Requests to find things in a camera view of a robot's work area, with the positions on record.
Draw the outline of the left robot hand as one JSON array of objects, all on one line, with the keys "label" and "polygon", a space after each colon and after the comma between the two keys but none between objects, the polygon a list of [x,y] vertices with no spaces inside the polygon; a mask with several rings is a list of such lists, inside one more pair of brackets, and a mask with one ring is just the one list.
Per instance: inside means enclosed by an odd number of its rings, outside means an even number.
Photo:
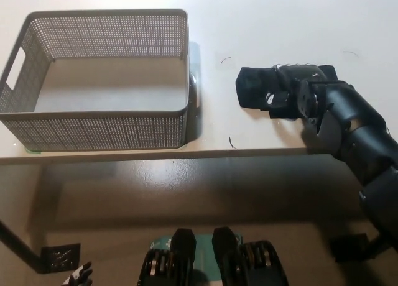
[{"label": "left robot hand", "polygon": [[91,265],[91,262],[87,262],[77,268],[77,270],[69,275],[63,282],[62,286],[91,286],[93,283],[91,279],[91,274],[93,273]]}]

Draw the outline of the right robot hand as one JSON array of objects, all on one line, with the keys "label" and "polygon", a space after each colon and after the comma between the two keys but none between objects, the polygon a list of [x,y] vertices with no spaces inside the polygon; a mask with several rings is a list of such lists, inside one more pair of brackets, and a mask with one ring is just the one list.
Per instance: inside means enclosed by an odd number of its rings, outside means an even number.
[{"label": "right robot hand", "polygon": [[321,69],[312,64],[274,65],[271,68],[276,75],[274,91],[266,95],[270,108],[295,106],[299,90],[304,81],[326,81]]}]

